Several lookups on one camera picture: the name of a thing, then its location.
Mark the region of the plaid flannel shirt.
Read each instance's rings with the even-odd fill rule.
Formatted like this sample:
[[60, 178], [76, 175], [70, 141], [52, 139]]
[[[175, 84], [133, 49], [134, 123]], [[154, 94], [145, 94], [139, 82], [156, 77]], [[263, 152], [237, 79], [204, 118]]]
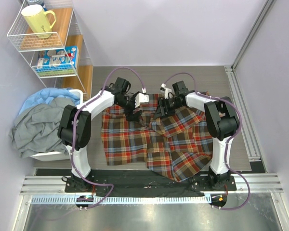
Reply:
[[164, 177], [181, 182], [212, 159], [213, 139], [204, 112], [180, 107], [174, 115], [154, 119], [159, 94], [140, 106], [140, 121], [127, 121], [122, 107], [102, 112], [101, 138], [109, 166], [144, 162]]

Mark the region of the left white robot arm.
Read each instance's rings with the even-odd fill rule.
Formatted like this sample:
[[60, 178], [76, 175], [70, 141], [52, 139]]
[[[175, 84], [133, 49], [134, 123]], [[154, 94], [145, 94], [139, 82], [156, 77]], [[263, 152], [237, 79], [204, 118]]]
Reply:
[[87, 145], [91, 139], [92, 120], [103, 110], [113, 105], [119, 105], [127, 113], [128, 119], [137, 119], [140, 113], [134, 110], [140, 106], [141, 100], [148, 100], [146, 88], [128, 96], [131, 87], [129, 81], [117, 78], [109, 86], [102, 89], [88, 101], [78, 106], [68, 105], [64, 108], [58, 128], [58, 138], [68, 151], [72, 170], [70, 177], [62, 177], [65, 182], [65, 192], [89, 192], [100, 183], [93, 182], [91, 166], [88, 160]]

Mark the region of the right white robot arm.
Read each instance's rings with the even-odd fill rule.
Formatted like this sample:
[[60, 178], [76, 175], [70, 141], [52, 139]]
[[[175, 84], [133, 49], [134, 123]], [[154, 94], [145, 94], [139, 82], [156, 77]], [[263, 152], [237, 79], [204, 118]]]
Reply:
[[228, 164], [234, 137], [241, 130], [239, 113], [230, 98], [217, 98], [199, 91], [188, 90], [183, 81], [172, 85], [161, 84], [164, 94], [158, 98], [155, 118], [166, 118], [181, 106], [196, 108], [205, 113], [207, 130], [213, 137], [212, 161], [209, 166], [208, 185], [213, 190], [221, 189], [230, 181]]

